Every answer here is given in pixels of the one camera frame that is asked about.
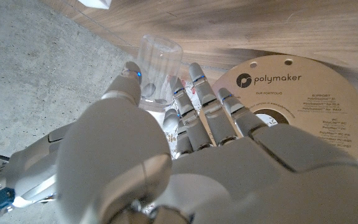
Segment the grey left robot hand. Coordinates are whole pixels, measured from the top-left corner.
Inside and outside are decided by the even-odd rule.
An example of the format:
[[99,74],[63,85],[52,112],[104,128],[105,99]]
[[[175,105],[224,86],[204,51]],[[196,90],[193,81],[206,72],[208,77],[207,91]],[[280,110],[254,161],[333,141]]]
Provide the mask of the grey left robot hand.
[[357,159],[296,127],[266,126],[226,89],[214,93],[197,63],[190,75],[217,146],[175,86],[193,144],[172,159],[127,62],[60,143],[62,223],[358,223]]

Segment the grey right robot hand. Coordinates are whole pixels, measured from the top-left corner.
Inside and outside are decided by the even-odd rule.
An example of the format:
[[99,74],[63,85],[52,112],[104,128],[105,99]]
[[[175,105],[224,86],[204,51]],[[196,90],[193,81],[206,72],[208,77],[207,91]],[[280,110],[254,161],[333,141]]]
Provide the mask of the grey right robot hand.
[[109,223],[135,200],[166,188],[172,160],[140,86],[117,78],[71,124],[0,161],[0,216],[55,197],[63,223]]

